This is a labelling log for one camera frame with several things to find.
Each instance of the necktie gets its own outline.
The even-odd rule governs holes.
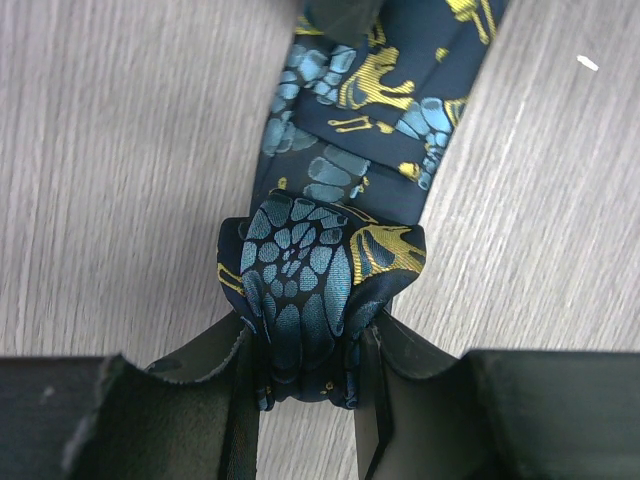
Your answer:
[[[218,245],[225,294],[258,339],[262,410],[356,405],[357,340],[424,265],[416,224],[504,3],[388,0],[355,48],[299,18],[250,216],[225,221]]]

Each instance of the patterned tie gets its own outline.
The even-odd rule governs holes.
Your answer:
[[[504,9],[387,0],[357,48],[299,18],[250,217],[225,221],[218,245],[227,298],[258,339],[261,409],[356,405],[357,340],[424,265],[416,224]]]

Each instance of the blue and gold pattern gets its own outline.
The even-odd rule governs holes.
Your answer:
[[[312,199],[417,222],[504,10],[501,0],[387,0],[357,49],[300,17],[264,133],[252,212],[286,177],[288,190]],[[308,95],[316,107],[301,101]],[[334,115],[318,116],[320,106]],[[394,150],[395,132],[420,148]],[[354,174],[329,158],[336,152],[367,166]],[[376,199],[392,189],[405,190],[406,201]]]
[[[505,6],[386,0],[356,49],[299,18],[251,220],[225,221],[219,240],[223,289],[259,340],[261,409],[354,406],[358,338],[424,265],[422,230],[403,225],[420,218]]]
[[[267,352],[261,408],[287,395],[354,406],[355,342],[420,274],[422,229],[274,191],[250,222],[225,221],[218,248],[225,294]],[[340,378],[323,367],[336,363]]]

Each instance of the fabric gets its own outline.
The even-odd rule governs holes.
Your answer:
[[[225,220],[219,278],[257,339],[260,409],[288,396],[353,408],[360,334],[424,262],[420,226],[281,190]]]
[[[417,223],[504,10],[502,0],[387,0],[355,49],[301,17],[252,213],[282,188]]]
[[[227,298],[258,339],[261,409],[356,405],[357,340],[422,269],[422,230],[403,225],[418,223],[504,9],[387,0],[356,48],[299,18],[250,217],[227,220],[218,246]]]

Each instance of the light blue pattern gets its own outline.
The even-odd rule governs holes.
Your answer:
[[[258,247],[253,242],[244,242],[242,247],[242,259],[240,260],[240,274],[242,275],[247,268],[253,266],[256,263],[256,252]]]
[[[291,211],[291,220],[294,222],[299,222],[307,215],[309,215],[313,209],[315,208],[315,204],[310,202],[309,200],[305,200],[303,198],[296,198],[293,202],[293,210]]]
[[[339,228],[331,228],[320,234],[320,243],[325,245],[335,245],[342,240],[342,230]]]
[[[264,240],[269,233],[271,233],[271,224],[267,215],[258,209],[247,230],[247,240]]]
[[[327,321],[336,337],[341,336],[344,330],[342,314],[347,304],[349,293],[351,293],[351,267],[349,267],[349,260],[344,247],[340,245],[329,267],[329,276],[324,288]]]
[[[422,161],[418,186],[423,190],[429,190],[453,133],[453,125],[447,116],[443,101],[427,97],[420,103],[413,102],[398,120],[396,129],[426,143],[427,155]]]
[[[318,277],[313,270],[304,266],[302,272],[300,272],[300,290],[303,292],[310,292],[318,285]]]
[[[263,263],[271,263],[278,258],[279,253],[280,251],[278,250],[278,246],[273,242],[268,242],[260,247],[258,258]]]
[[[282,230],[278,230],[273,236],[273,239],[276,241],[278,246],[283,250],[289,248],[289,245],[291,245],[291,233],[289,233],[288,228],[283,228]]]
[[[314,247],[311,251],[311,258],[309,259],[309,265],[311,265],[313,271],[322,275],[329,266],[332,253],[329,247]]]
[[[297,129],[291,123],[293,100],[301,87],[312,88],[327,72],[327,57],[318,50],[307,50],[299,44],[291,46],[285,70],[271,103],[272,118],[267,122],[262,138],[262,152],[273,156],[290,149],[302,150],[317,142],[317,138]]]
[[[338,102],[338,89],[336,88],[342,77],[356,58],[356,51],[346,45],[337,46],[331,52],[329,71],[315,84],[314,93],[318,102],[323,105],[333,105]]]

